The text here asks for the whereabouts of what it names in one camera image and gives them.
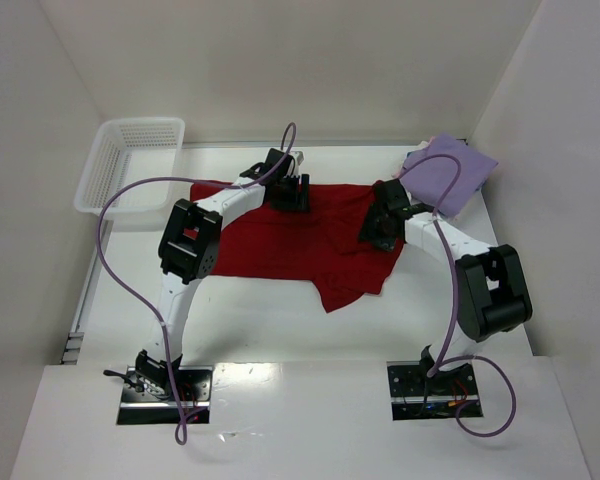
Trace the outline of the red t-shirt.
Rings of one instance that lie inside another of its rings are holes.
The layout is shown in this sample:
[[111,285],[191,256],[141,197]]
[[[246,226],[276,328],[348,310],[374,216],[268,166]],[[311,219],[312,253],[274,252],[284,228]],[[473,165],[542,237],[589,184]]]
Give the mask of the red t-shirt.
[[373,200],[368,185],[312,185],[309,212],[250,211],[223,229],[212,274],[310,281],[327,313],[379,295],[404,241],[387,252],[358,240]]

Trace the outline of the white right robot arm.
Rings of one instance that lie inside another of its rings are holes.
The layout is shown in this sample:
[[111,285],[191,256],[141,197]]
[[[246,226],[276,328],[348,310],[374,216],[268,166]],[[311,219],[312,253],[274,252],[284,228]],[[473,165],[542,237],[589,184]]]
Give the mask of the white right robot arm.
[[398,180],[378,182],[358,240],[385,254],[403,241],[449,266],[453,331],[421,353],[417,383],[425,394],[451,390],[469,356],[482,343],[528,321],[532,305],[517,251],[508,244],[479,241],[413,203]]

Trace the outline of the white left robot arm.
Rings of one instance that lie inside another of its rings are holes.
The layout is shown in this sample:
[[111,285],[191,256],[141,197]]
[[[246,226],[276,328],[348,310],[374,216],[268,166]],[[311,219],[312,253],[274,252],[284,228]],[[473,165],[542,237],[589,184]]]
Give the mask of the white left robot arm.
[[162,288],[157,310],[168,337],[156,327],[135,361],[138,381],[151,394],[173,393],[167,367],[178,372],[193,297],[218,261],[222,230],[266,203],[283,211],[309,210],[309,176],[300,172],[303,160],[300,151],[286,155],[270,149],[263,162],[242,172],[228,188],[174,205],[158,248]]

